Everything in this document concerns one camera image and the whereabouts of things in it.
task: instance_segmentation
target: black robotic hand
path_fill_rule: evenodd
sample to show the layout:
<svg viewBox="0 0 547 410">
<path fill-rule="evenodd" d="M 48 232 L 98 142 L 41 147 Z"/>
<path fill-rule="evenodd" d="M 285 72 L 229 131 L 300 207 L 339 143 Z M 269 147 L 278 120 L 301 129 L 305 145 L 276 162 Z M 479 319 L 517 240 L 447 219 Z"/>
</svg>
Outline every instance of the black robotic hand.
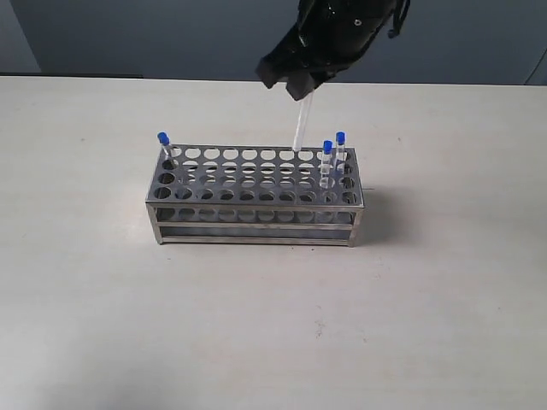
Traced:
<svg viewBox="0 0 547 410">
<path fill-rule="evenodd" d="M 267 88 L 286 79 L 289 94 L 301 100 L 359 60 L 391 15 L 395 38 L 409 6 L 410 0 L 300 0 L 297 23 L 256 73 Z"/>
</svg>

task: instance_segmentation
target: metal test tube rack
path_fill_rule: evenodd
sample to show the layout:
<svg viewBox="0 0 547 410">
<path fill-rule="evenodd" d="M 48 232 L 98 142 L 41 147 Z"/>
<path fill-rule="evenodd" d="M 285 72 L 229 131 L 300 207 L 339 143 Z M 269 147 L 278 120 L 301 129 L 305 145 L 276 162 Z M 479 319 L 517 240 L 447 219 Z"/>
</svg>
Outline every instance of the metal test tube rack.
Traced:
<svg viewBox="0 0 547 410">
<path fill-rule="evenodd" d="M 321 149 L 172 144 L 146 197 L 156 241 L 354 246 L 365 206 L 346 155 L 322 189 Z"/>
</svg>

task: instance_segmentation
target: test tube rack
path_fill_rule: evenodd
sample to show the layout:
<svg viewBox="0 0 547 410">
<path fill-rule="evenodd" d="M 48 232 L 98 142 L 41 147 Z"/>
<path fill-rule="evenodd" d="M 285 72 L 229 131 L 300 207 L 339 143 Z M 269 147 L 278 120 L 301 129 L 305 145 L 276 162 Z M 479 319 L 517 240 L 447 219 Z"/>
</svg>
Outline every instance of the test tube rack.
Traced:
<svg viewBox="0 0 547 410">
<path fill-rule="evenodd" d="M 171 145 L 146 197 L 156 241 L 354 246 L 365 210 L 356 153 L 319 186 L 321 149 Z"/>
</svg>

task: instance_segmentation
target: white table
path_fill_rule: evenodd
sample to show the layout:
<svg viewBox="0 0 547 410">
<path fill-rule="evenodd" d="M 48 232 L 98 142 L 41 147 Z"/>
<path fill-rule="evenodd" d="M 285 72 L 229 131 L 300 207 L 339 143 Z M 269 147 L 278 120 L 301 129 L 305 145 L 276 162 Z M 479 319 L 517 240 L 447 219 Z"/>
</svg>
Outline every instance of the white table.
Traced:
<svg viewBox="0 0 547 410">
<path fill-rule="evenodd" d="M 544 409 L 547 88 L 325 85 L 355 249 L 166 245 L 156 133 L 291 145 L 282 87 L 0 78 L 0 408 Z"/>
</svg>

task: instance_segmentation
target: blue cap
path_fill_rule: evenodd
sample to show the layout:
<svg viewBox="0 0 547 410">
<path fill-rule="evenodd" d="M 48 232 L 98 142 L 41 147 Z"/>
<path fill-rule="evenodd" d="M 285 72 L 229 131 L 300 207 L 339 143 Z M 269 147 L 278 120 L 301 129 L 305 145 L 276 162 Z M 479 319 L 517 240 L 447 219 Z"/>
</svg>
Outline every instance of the blue cap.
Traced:
<svg viewBox="0 0 547 410">
<path fill-rule="evenodd" d="M 169 137 L 165 132 L 157 134 L 157 139 L 160 140 L 161 145 L 169 145 Z"/>
<path fill-rule="evenodd" d="M 338 145 L 345 144 L 345 132 L 340 131 L 336 133 L 336 142 L 338 143 Z"/>
<path fill-rule="evenodd" d="M 323 143 L 323 153 L 330 154 L 331 152 L 332 152 L 332 141 L 329 141 L 327 139 L 327 141 Z"/>
</svg>

